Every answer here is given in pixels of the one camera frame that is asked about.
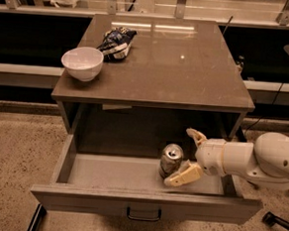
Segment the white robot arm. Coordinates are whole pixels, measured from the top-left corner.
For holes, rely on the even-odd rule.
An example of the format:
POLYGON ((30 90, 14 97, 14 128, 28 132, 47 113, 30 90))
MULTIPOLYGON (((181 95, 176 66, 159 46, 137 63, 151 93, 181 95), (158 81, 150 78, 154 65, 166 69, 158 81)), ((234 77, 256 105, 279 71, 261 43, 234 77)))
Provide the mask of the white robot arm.
POLYGON ((289 137, 267 132, 254 143, 208 139, 195 129, 186 133, 197 147, 196 162, 186 162, 164 183, 170 187, 194 182, 207 175, 238 175, 259 186, 289 189, 289 137))

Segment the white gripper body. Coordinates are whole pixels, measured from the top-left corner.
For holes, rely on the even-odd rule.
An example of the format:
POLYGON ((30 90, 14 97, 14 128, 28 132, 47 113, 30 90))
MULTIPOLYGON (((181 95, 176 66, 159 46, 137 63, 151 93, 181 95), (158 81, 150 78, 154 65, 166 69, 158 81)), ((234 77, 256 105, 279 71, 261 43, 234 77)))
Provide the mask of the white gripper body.
POLYGON ((208 175, 224 176, 223 153, 224 139, 209 139, 198 144, 195 158, 203 172, 208 175))

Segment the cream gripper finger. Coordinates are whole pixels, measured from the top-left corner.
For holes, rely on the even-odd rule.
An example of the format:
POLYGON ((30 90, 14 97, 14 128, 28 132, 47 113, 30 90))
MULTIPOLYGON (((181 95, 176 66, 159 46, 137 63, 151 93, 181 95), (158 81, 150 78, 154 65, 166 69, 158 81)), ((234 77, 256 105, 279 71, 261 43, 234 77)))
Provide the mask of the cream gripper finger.
POLYGON ((176 187, 194 182, 202 176, 203 170, 198 163, 187 161, 175 173, 167 177, 163 183, 170 187, 176 187))
POLYGON ((207 139, 207 137, 200 131, 192 128, 187 129, 186 133, 190 138, 192 138, 197 147, 201 146, 207 139))

